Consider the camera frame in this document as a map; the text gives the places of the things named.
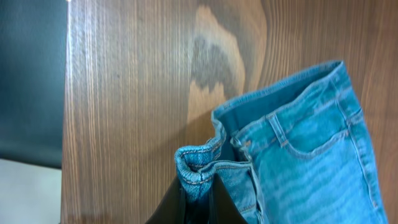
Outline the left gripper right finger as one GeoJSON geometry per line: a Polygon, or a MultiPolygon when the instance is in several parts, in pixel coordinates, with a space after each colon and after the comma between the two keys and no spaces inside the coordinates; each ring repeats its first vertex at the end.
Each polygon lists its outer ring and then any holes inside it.
{"type": "Polygon", "coordinates": [[[214,175],[209,193],[209,224],[246,224],[223,181],[214,175]]]}

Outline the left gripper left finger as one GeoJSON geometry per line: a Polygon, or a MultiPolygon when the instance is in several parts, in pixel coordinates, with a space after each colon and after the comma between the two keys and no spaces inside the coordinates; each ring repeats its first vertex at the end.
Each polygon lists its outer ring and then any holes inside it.
{"type": "Polygon", "coordinates": [[[186,191],[176,177],[146,224],[184,224],[185,211],[186,191]]]}

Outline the light blue jeans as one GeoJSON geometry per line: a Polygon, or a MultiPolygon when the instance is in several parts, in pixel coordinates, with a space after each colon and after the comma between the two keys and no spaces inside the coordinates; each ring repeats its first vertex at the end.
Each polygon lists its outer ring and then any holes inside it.
{"type": "Polygon", "coordinates": [[[188,223],[207,223],[216,176],[248,223],[387,223],[345,63],[310,67],[212,111],[215,136],[175,153],[188,223]]]}

